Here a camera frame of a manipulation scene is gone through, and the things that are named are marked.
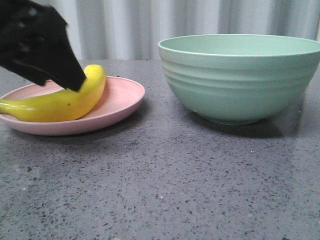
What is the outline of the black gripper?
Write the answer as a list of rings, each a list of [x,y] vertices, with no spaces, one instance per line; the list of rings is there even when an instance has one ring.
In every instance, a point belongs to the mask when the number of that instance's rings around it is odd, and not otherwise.
[[[2,0],[0,66],[39,86],[51,79],[78,92],[86,75],[73,53],[66,27],[52,6],[31,0]],[[43,73],[27,66],[38,66]]]

